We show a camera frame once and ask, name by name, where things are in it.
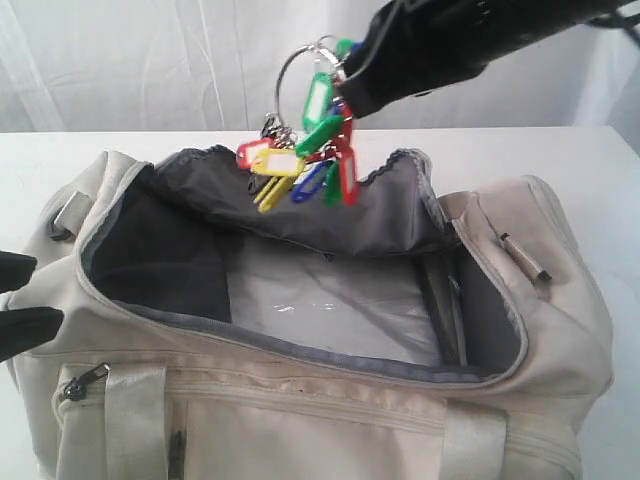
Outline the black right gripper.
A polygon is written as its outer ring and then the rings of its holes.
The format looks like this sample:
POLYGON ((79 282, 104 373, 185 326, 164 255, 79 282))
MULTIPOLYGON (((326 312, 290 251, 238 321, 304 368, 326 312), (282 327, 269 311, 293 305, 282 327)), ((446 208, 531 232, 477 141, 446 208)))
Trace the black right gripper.
POLYGON ((522 47, 527 1, 391 1, 344 61, 340 95, 355 118, 471 79, 522 47))

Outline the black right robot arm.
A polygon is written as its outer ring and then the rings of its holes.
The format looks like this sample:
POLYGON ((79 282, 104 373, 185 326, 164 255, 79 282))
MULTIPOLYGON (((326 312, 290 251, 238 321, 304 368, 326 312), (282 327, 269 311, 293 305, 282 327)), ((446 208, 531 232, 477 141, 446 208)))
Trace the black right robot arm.
POLYGON ((639 38, 622 1, 391 1, 344 60, 338 91, 356 118, 478 77, 487 66, 578 25, 639 38))

